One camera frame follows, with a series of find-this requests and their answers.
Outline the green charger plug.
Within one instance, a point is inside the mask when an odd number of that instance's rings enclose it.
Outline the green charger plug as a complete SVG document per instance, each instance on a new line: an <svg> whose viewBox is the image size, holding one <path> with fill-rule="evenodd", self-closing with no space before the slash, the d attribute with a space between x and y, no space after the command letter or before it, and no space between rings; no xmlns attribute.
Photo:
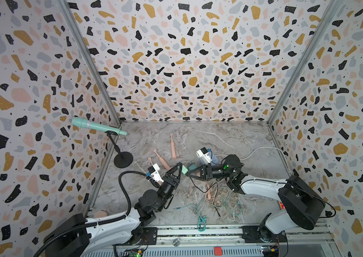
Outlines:
<svg viewBox="0 0 363 257"><path fill-rule="evenodd" d="M197 168L197 166L195 164L192 164L192 165L190 165L188 167L183 166L182 167L182 173L186 175L188 172L190 172L192 170L195 170L196 168Z"/></svg>

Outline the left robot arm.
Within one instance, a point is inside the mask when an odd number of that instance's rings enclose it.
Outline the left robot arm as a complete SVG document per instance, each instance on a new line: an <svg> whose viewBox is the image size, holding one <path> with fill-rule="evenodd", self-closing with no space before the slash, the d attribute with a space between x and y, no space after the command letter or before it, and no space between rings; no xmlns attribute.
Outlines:
<svg viewBox="0 0 363 257"><path fill-rule="evenodd" d="M176 164L165 173L158 189L147 190L135 205L124 191L128 207L122 213L102 218L72 216L44 239L35 256L83 257L111 245L136 244L155 214L168 209L185 171L181 163Z"/></svg>

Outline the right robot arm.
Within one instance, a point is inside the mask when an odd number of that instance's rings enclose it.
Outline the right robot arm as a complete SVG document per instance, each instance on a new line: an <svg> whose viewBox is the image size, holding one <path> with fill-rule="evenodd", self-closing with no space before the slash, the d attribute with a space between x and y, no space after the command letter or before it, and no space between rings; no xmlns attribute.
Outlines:
<svg viewBox="0 0 363 257"><path fill-rule="evenodd" d="M189 170L186 175L200 181L225 179L226 185L234 193L257 195L281 202L284 208L267 214L257 227L257 236L266 242L287 229L300 227L313 230L317 221L324 218L322 213L326 206L335 211L331 204L298 176L279 180L249 177L242 171L243 166L238 156L228 155L220 164L203 164Z"/></svg>

